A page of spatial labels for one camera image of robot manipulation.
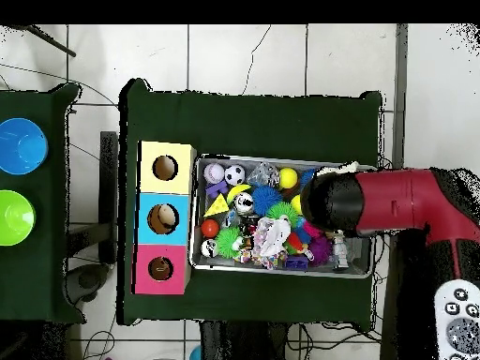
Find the pink box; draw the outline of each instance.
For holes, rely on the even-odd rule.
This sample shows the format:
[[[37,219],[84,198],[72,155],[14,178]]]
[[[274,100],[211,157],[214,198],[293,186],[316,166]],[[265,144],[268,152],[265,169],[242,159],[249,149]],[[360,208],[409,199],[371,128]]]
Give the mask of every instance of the pink box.
[[[155,280],[148,272],[148,264],[157,257],[172,263],[172,275],[166,280]],[[186,246],[138,245],[135,272],[135,294],[176,295],[183,294],[189,279]]]

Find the gray bin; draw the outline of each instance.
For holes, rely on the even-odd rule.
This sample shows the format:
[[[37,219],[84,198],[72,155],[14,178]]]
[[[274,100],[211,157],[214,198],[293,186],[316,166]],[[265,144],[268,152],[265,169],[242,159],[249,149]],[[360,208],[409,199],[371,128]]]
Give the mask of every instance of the gray bin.
[[[373,239],[368,237],[346,238],[345,244],[348,249],[347,260],[349,267],[343,270],[334,269],[333,263],[326,263],[324,265],[309,267],[308,270],[290,270],[290,269],[275,269],[268,270],[253,262],[240,263],[234,260],[216,256],[215,258],[207,258],[201,254],[201,246],[204,240],[200,226],[203,223],[203,214],[213,203],[213,199],[208,197],[205,193],[206,181],[203,178],[203,170],[209,163],[219,163],[224,168],[230,167],[233,164],[239,164],[244,167],[247,176],[253,169],[262,161],[268,161],[275,165],[278,169],[290,167],[297,171],[298,175],[302,172],[321,167],[338,167],[341,163],[321,163],[315,161],[303,160],[282,160],[277,158],[263,158],[263,157],[237,157],[237,156],[217,156],[217,155],[201,155],[197,157],[194,169],[197,175],[197,187],[193,192],[192,201],[192,220],[190,228],[190,242],[188,258],[190,264],[196,269],[209,269],[212,271],[234,271],[234,272],[260,272],[265,274],[281,274],[281,275],[297,275],[302,277],[330,277],[330,278],[366,278],[371,273],[372,258],[372,244]],[[370,166],[360,166],[360,171],[374,170]],[[221,224],[226,213],[222,213],[212,218]]]

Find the remote control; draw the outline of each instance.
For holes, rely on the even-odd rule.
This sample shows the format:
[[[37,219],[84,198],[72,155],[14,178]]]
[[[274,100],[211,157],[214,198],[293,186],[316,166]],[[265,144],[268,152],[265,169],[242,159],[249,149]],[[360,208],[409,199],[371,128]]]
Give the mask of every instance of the remote control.
[[[480,360],[480,290],[470,281],[444,283],[435,293],[439,360]]]

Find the green tablecloth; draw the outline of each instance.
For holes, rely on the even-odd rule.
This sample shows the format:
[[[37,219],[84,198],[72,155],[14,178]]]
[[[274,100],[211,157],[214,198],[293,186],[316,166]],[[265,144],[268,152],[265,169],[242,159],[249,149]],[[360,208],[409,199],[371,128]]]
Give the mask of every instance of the green tablecloth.
[[[66,110],[80,87],[62,84],[51,92],[0,92],[0,123],[24,117],[47,137],[45,162],[27,175],[0,171],[0,189],[16,190],[35,207],[34,230],[19,245],[0,247],[0,319],[81,323],[65,298],[67,255]]]
[[[130,292],[136,143],[189,143],[200,153],[375,166],[380,93],[349,97],[229,97],[151,92],[141,79],[120,95],[120,322],[209,319],[348,321],[369,327],[371,277],[297,277],[192,270],[182,296]]]

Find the green bowl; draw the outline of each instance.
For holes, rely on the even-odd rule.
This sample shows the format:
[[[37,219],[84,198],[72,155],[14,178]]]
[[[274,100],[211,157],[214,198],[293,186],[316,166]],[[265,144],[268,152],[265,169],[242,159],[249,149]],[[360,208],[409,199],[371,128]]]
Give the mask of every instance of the green bowl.
[[[30,234],[35,210],[20,193],[0,190],[0,246],[15,246]]]

